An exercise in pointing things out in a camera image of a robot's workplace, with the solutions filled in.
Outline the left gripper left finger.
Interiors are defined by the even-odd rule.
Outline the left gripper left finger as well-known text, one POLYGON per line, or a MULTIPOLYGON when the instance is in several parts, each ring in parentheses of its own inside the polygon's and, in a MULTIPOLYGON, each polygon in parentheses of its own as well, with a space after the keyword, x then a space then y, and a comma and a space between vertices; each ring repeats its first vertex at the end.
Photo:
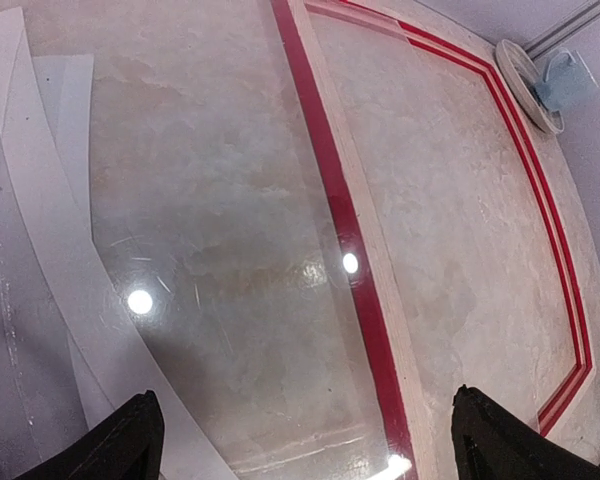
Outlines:
POLYGON ((136 394, 22 479, 157 479, 165 425, 154 391, 136 394))

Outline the clear acrylic sheet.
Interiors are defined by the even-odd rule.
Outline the clear acrylic sheet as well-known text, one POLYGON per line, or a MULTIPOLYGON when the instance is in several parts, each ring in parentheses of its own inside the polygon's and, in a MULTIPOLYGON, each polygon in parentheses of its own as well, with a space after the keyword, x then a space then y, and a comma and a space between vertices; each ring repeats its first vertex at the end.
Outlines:
POLYGON ((240 479, 413 479, 338 158, 283 1, 92 1, 95 243, 240 479))

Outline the white mat board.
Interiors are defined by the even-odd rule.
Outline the white mat board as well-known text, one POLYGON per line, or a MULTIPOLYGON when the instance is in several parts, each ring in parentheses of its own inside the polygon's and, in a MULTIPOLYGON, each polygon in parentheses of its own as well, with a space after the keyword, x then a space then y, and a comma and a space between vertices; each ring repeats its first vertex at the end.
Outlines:
POLYGON ((119 407, 134 393, 155 392, 166 478, 234 478, 154 360, 91 241, 46 119, 21 8, 0 12, 0 140, 44 278, 104 396, 119 407))

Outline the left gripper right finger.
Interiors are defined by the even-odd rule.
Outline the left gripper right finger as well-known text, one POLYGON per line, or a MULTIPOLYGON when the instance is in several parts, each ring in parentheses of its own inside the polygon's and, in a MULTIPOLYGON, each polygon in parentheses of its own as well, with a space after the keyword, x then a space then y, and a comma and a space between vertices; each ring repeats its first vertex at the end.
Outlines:
POLYGON ((600 479, 600 467, 552 443, 475 387, 453 399, 460 479, 600 479))

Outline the red wooden picture frame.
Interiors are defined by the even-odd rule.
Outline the red wooden picture frame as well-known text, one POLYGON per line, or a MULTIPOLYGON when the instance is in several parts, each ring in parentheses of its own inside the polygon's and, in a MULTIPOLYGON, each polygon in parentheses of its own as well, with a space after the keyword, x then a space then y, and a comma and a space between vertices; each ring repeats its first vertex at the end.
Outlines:
POLYGON ((273 12, 411 477, 457 477, 462 386, 576 451, 593 424, 600 278, 556 139, 525 118, 493 48, 426 8, 273 12))

